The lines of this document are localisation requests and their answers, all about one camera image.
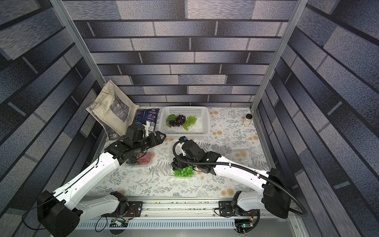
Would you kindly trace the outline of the bright green grape bunch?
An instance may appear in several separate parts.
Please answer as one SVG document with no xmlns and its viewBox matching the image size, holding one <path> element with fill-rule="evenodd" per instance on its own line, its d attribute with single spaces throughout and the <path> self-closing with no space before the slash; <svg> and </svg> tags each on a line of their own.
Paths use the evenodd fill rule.
<svg viewBox="0 0 379 237">
<path fill-rule="evenodd" d="M 174 171 L 174 176 L 176 177 L 192 177 L 193 175 L 194 170 L 191 166 Z"/>
</svg>

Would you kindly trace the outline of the clear plastic clamshell container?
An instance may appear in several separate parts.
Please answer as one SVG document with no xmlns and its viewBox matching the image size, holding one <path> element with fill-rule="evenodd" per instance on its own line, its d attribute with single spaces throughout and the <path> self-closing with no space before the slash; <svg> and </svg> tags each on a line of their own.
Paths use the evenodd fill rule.
<svg viewBox="0 0 379 237">
<path fill-rule="evenodd" d="M 125 163 L 129 166 L 147 166 L 150 165 L 153 159 L 153 152 L 143 151 L 138 155 L 128 158 Z"/>
</svg>

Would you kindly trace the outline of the small dark grape bunch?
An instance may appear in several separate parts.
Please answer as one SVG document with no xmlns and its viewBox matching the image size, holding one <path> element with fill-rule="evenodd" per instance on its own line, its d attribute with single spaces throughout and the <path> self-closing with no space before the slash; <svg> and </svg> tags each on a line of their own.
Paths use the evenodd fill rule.
<svg viewBox="0 0 379 237">
<path fill-rule="evenodd" d="M 176 158 L 173 159 L 173 162 L 171 163 L 171 165 L 172 165 L 173 171 L 177 171 L 180 168 L 178 160 Z"/>
</svg>

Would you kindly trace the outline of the red grape bunch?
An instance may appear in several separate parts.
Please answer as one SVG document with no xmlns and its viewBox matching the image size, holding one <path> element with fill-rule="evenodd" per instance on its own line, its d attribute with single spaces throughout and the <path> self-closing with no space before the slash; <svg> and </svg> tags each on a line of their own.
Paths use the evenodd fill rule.
<svg viewBox="0 0 379 237">
<path fill-rule="evenodd" d="M 138 162 L 140 165 L 149 165 L 152 161 L 152 153 L 146 153 L 142 155 L 139 159 Z"/>
</svg>

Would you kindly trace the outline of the dark blue grape bunch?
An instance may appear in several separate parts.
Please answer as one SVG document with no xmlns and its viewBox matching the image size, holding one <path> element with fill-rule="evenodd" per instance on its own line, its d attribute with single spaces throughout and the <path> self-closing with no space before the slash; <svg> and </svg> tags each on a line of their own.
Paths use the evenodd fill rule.
<svg viewBox="0 0 379 237">
<path fill-rule="evenodd" d="M 138 159 L 136 157 L 132 157 L 132 158 L 129 158 L 126 160 L 126 163 L 129 165 L 129 166 L 135 166 L 135 165 L 138 165 L 139 162 L 138 162 Z"/>
</svg>

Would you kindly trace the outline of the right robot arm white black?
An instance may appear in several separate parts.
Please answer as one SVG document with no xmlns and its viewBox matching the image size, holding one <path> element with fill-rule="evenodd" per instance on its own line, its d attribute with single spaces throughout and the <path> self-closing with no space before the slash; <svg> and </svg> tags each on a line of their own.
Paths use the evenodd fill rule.
<svg viewBox="0 0 379 237">
<path fill-rule="evenodd" d="M 172 151 L 179 165 L 186 164 L 203 173 L 226 177 L 254 190 L 235 193 L 230 204 L 235 215 L 253 216 L 263 209 L 276 217 L 288 218 L 291 197 L 274 168 L 265 171 L 240 165 L 218 153 L 205 152 L 185 137 L 173 145 Z"/>
</svg>

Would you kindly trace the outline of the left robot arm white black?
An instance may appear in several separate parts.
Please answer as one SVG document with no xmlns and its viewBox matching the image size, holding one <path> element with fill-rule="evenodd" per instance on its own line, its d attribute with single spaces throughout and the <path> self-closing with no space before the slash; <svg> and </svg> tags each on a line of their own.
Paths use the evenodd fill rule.
<svg viewBox="0 0 379 237">
<path fill-rule="evenodd" d="M 133 123 L 126 134 L 110 144 L 96 161 L 54 192 L 38 196 L 38 221 L 54 237 L 68 236 L 79 224 L 98 216 L 123 216 L 128 212 L 127 198 L 120 192 L 89 202 L 82 198 L 106 175 L 127 160 L 160 145 L 166 135 L 149 132 L 147 125 Z"/>
</svg>

